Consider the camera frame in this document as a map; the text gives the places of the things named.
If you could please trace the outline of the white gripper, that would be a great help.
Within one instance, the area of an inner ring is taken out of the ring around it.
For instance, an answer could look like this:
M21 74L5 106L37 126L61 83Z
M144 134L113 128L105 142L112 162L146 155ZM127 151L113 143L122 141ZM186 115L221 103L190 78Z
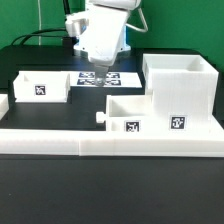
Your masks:
M106 6L88 10L88 26L82 39L83 49L95 66L95 85L105 85L108 69L114 64L119 39L129 17L129 11Z

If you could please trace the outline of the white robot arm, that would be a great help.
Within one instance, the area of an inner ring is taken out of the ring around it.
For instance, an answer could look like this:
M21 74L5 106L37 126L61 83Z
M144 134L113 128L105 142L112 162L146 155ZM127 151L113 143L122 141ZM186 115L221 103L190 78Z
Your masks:
M126 27L147 32L148 26L141 0L85 1L85 11L66 14L65 27L70 37L78 39L74 53L88 58L94 65L95 85L103 86L117 55L130 50Z

